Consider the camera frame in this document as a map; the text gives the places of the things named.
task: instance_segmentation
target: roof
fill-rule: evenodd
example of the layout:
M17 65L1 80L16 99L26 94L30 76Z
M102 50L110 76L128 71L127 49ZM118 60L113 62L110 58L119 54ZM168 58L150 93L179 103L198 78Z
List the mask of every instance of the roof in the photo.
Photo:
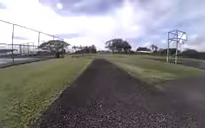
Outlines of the roof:
M15 51L15 49L0 49L0 53L8 53L12 51Z

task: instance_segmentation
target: road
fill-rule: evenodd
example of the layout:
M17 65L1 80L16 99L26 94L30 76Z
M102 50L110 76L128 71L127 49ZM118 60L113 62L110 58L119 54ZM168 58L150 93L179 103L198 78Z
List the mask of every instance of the road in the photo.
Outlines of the road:
M97 59L32 127L205 128L205 111Z

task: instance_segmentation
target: grass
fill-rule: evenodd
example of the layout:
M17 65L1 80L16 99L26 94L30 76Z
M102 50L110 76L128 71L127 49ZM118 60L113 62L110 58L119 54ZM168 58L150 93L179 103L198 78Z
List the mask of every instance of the grass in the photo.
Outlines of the grass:
M68 57L1 69L1 125L28 127L91 61Z
M121 67L131 75L150 84L184 77L205 75L205 70L183 65L167 64L151 59L165 59L160 56L107 55L102 57Z
M144 55L74 55L0 70L0 121L8 128L32 124L94 58L105 58L136 78L155 84L205 75L205 70L166 64Z

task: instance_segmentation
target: cloud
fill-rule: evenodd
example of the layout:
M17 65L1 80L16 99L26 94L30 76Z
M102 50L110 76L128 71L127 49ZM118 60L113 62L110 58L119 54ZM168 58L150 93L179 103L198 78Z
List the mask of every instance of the cloud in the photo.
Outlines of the cloud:
M200 0L0 0L0 5L5 7L0 19L58 35L73 45L103 49L105 41L123 38L134 49L150 44L165 48L167 32L180 29L188 34L183 48L205 50L205 2ZM35 32L15 31L26 39L17 43L37 41ZM1 42L11 40L10 32L11 26L0 23Z

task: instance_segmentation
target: chain-link fence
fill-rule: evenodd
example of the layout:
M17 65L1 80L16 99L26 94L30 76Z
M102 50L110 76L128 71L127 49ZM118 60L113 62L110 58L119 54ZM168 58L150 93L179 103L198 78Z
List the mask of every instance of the chain-link fence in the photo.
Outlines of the chain-link fence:
M59 38L32 28L0 20L0 68L52 58L38 46Z

